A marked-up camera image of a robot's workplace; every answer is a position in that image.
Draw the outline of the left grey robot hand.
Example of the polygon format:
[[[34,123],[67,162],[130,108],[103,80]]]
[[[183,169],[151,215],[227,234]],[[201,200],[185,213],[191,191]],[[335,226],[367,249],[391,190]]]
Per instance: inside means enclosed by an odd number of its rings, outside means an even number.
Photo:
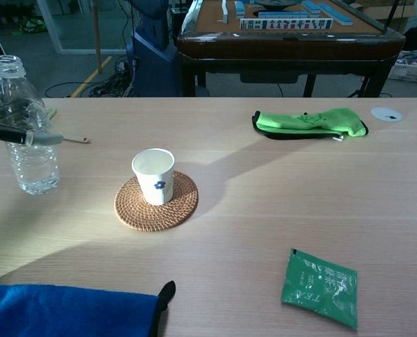
[[[60,144],[63,141],[63,136],[40,131],[26,131],[21,128],[0,124],[0,140],[25,146],[49,146]]]

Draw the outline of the wooden pole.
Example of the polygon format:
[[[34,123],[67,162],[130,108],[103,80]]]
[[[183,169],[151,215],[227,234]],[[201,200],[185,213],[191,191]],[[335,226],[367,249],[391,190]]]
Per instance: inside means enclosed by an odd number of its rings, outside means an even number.
[[[100,33],[99,33],[99,22],[98,22],[98,6],[96,0],[91,0],[91,10],[93,17],[93,33],[95,37],[95,55],[97,59],[97,70],[98,74],[102,73],[102,58],[100,51]]]

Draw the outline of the green cloth pouch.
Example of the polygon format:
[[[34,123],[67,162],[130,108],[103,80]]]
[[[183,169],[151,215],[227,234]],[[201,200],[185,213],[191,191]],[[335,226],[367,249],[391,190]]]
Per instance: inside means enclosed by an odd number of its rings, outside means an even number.
[[[253,129],[273,140],[304,140],[344,136],[362,137],[369,133],[359,115],[347,107],[308,114],[266,114],[261,111],[251,117]]]

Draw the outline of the white plastic basket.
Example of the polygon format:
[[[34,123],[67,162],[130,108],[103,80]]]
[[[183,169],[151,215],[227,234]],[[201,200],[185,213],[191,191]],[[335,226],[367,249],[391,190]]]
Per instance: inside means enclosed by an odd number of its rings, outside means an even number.
[[[417,64],[406,64],[397,61],[388,75],[390,79],[417,83]]]

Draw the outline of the green tea sachet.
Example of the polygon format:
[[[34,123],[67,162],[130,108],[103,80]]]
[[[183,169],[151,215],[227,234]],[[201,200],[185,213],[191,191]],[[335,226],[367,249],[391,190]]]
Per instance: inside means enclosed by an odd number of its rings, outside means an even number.
[[[300,249],[289,254],[281,302],[358,329],[358,274]]]

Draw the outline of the white flower paper cup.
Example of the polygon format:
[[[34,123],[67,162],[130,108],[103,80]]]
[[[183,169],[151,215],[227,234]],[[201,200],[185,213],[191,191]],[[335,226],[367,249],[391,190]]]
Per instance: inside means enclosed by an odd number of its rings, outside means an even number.
[[[134,156],[131,168],[148,204],[161,206],[172,200],[174,164],[173,154],[161,148],[146,149]]]

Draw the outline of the round woven rattan coaster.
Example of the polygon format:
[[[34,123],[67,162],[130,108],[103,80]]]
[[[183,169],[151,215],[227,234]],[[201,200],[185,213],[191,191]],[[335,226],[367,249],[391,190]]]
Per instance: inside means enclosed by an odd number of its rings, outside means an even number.
[[[170,202],[154,206],[145,201],[138,179],[132,177],[117,191],[114,210],[117,218],[129,228],[141,232],[168,230],[185,222],[196,210],[199,195],[191,177],[174,173],[173,198]]]

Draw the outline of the clear plastic bottle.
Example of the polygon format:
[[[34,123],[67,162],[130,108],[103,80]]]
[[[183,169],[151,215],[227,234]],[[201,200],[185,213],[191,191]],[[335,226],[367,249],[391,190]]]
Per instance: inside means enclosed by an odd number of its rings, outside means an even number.
[[[0,124],[33,132],[51,130],[45,104],[27,80],[21,59],[14,55],[0,55]],[[6,147],[22,190],[45,194],[57,187],[60,175],[54,145],[7,143]]]

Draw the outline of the brown mahjong table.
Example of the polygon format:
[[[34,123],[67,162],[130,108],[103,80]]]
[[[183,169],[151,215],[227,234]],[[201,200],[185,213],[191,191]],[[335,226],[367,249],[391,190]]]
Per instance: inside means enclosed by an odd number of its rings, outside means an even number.
[[[318,74],[354,74],[365,78],[359,96],[377,98],[402,50],[405,37],[342,0],[325,3],[351,18],[329,29],[241,29],[234,0],[194,0],[178,35],[183,95],[195,95],[199,74],[227,73],[265,77],[268,83],[307,75],[304,95],[311,96]]]

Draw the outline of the blue machine base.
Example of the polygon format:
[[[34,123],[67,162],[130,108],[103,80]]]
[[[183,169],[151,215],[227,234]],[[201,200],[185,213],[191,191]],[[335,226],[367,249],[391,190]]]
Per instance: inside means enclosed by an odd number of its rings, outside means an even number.
[[[127,0],[139,14],[126,48],[131,67],[127,97],[179,97],[178,49],[170,40],[168,0]]]

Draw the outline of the blue microfiber cloth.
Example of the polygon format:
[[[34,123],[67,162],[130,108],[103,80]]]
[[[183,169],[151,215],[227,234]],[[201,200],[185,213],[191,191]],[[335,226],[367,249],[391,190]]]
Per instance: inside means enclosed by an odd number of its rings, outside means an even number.
[[[49,284],[0,284],[0,337],[157,337],[176,293],[157,295]]]

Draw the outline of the mahjong tile row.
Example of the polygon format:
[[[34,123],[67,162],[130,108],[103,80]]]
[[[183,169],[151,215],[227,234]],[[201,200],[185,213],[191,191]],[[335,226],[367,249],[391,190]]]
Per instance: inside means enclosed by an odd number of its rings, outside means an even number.
[[[242,18],[239,23],[240,30],[329,30],[332,26],[331,18]]]

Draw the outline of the glass partition frame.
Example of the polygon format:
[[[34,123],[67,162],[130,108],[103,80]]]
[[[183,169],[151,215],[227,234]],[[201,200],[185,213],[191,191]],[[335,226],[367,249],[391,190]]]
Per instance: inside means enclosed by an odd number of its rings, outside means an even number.
[[[102,54],[124,54],[130,41],[133,10],[125,0],[96,0]],[[91,0],[37,0],[60,54],[95,54]]]

